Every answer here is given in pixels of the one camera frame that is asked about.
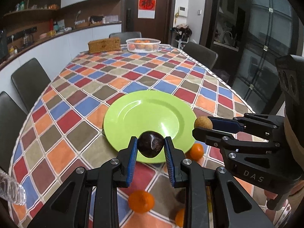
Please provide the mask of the person right hand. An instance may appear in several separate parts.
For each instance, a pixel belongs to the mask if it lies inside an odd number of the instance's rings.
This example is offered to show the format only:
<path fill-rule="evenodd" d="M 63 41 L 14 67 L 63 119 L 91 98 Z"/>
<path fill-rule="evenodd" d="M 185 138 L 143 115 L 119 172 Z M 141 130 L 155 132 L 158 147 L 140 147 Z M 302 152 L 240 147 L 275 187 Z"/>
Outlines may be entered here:
<path fill-rule="evenodd" d="M 290 195 L 288 197 L 288 202 L 291 206 L 292 212 L 294 212 L 298 208 L 299 204 L 301 203 L 301 200 L 303 199 L 303 186 L 304 183 L 303 180 L 301 180 L 290 192 Z M 267 190 L 264 190 L 264 194 L 267 200 L 275 199 L 277 197 L 277 194 L 274 194 Z"/>

